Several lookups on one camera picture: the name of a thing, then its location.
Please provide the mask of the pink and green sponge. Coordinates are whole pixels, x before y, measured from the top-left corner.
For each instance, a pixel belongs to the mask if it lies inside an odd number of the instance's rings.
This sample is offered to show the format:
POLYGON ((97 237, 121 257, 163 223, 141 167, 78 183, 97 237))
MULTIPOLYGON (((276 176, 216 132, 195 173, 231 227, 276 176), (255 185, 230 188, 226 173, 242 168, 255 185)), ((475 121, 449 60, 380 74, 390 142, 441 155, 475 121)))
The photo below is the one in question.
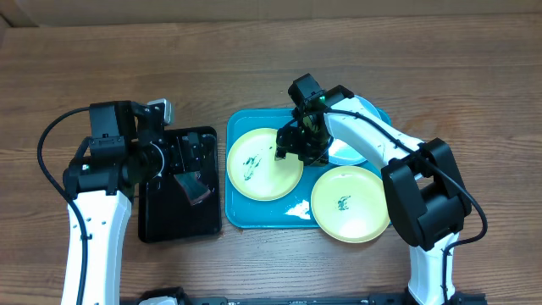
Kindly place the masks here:
POLYGON ((174 175, 174 178, 185 193, 191 206, 202 203, 211 195, 210 189, 202 182, 199 171, 177 174, 174 175))

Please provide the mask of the yellow-green plate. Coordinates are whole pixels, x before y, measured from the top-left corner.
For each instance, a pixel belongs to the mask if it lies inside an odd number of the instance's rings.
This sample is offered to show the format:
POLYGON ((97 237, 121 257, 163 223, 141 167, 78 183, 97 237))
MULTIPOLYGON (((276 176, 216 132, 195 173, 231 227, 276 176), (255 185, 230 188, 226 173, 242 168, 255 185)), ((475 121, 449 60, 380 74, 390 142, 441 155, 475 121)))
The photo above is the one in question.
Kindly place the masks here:
POLYGON ((277 130, 259 128, 239 137, 228 152, 227 174, 234 188, 256 201, 273 201, 290 193, 301 180, 303 162, 287 153, 275 159, 277 130))
POLYGON ((380 236, 390 224, 382 180, 356 166, 340 166, 316 181, 310 208, 318 226, 347 243, 380 236))

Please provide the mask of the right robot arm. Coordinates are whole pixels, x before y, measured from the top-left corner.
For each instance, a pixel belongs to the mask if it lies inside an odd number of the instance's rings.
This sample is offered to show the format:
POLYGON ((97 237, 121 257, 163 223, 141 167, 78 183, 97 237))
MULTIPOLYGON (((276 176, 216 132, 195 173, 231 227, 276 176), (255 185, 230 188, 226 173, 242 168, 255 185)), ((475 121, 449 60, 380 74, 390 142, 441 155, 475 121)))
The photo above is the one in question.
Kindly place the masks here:
POLYGON ((363 109, 344 86, 323 89, 306 74, 288 94, 292 119, 278 131, 277 159, 295 154, 306 166, 324 166, 341 140, 377 168, 395 230, 411 250, 410 298, 418 304, 464 304, 452 285, 453 251, 464 219, 477 204, 468 193, 451 148, 439 138, 406 135, 363 109))

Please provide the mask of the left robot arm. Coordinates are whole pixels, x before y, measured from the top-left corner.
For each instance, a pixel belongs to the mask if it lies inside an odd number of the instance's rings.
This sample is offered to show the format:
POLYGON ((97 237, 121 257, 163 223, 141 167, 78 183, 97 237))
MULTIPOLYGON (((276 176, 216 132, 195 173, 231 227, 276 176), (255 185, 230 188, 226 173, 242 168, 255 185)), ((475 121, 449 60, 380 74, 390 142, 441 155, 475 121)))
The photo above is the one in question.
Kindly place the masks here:
POLYGON ((138 230, 150 243, 218 231, 214 129, 170 130, 162 98, 94 103, 91 134, 63 173, 69 254, 63 304, 118 304, 122 251, 135 203, 138 230))

